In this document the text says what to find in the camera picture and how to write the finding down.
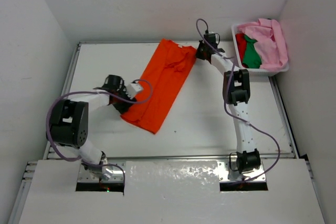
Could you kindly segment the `pink t shirt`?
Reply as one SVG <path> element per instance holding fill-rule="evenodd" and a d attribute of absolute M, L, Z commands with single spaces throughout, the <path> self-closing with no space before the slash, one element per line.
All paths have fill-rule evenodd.
<path fill-rule="evenodd" d="M 237 30 L 250 39 L 260 59 L 259 69 L 280 72 L 288 65 L 288 53 L 281 26 L 275 19 L 260 18 L 255 22 L 237 26 Z"/>

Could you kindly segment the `orange t shirt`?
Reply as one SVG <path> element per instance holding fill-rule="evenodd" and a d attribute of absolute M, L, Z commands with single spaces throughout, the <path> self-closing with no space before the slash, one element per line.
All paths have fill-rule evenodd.
<path fill-rule="evenodd" d="M 126 122 L 157 133 L 196 61 L 196 49 L 162 39 L 145 68 L 136 99 L 149 101 L 132 105 L 121 115 Z"/>

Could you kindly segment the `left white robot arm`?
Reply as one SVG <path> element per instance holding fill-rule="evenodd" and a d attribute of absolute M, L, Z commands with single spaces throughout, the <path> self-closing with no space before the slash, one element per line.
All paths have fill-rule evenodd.
<path fill-rule="evenodd" d="M 49 109 L 47 140 L 60 158 L 81 161 L 84 169 L 99 180 L 110 180 L 121 167 L 110 165 L 106 154 L 88 139 L 89 114 L 109 105 L 124 114 L 142 91 L 143 87 L 136 81 L 125 84 L 120 76 L 109 75 L 101 87 L 64 95 Z"/>

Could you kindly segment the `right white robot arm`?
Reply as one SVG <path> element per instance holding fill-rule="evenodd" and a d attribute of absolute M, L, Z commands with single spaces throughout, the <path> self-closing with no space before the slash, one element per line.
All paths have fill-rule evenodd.
<path fill-rule="evenodd" d="M 240 69 L 226 56 L 223 49 L 218 48 L 217 34 L 205 30 L 203 39 L 199 41 L 196 57 L 207 60 L 223 75 L 223 99 L 225 108 L 232 116 L 237 148 L 234 151 L 236 160 L 229 163 L 232 173 L 240 174 L 238 179 L 245 180 L 246 173 L 257 170 L 261 166 L 260 154 L 253 140 L 249 124 L 248 101 L 250 99 L 249 72 Z"/>

